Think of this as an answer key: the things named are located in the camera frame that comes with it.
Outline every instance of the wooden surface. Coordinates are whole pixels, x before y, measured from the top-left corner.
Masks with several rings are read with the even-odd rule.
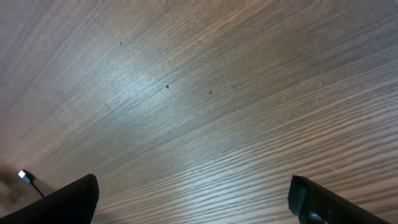
[[[0,6],[3,163],[95,222],[298,223],[298,174],[398,223],[396,1]]]

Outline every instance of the black cord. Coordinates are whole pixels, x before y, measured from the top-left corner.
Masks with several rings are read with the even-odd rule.
[[[40,194],[40,196],[45,197],[44,194],[36,187],[36,185],[33,184],[33,181],[30,184],[32,184],[33,188]]]

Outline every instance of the black cable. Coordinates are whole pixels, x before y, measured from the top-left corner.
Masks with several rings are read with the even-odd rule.
[[[40,196],[45,197],[44,194],[36,187],[36,185],[33,184],[33,181],[32,181],[30,184],[31,184],[31,185],[33,186],[33,188],[40,194]]]

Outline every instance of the black object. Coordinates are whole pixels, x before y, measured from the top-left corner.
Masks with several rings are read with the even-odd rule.
[[[292,177],[287,200],[300,224],[389,224],[305,177]]]
[[[0,219],[0,223],[90,223],[99,198],[97,179],[88,174]]]
[[[36,177],[31,174],[30,172],[27,172],[26,170],[20,170],[18,172],[18,176],[26,183],[26,184],[30,184],[39,194],[40,196],[44,197],[44,194],[36,187],[36,185],[34,184],[34,180],[36,179]]]

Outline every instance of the brown wood surface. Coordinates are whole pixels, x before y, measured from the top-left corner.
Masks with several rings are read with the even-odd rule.
[[[98,223],[298,223],[304,175],[398,223],[397,1],[0,1],[3,163]]]

